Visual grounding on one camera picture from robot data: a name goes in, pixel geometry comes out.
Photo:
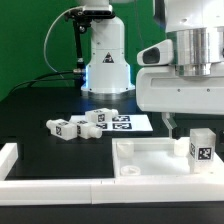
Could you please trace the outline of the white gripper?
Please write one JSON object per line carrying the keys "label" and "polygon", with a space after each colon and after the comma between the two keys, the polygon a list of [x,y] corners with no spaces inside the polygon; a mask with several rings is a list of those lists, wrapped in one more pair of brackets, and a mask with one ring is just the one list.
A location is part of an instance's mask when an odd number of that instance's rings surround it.
{"label": "white gripper", "polygon": [[208,76],[177,76],[171,66],[142,68],[136,100],[142,111],[162,112],[169,137],[178,140],[174,113],[224,115],[224,64],[213,64]]}

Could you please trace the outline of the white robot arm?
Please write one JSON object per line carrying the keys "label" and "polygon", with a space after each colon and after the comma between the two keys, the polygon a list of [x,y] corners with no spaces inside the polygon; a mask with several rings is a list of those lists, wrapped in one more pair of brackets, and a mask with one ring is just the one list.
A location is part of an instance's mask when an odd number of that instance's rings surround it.
{"label": "white robot arm", "polygon": [[[121,94],[130,85],[121,49],[109,35],[118,23],[112,4],[77,0],[92,25],[92,56],[81,90]],[[166,38],[137,54],[137,105],[143,111],[224,115],[224,0],[153,0],[153,18]]]}

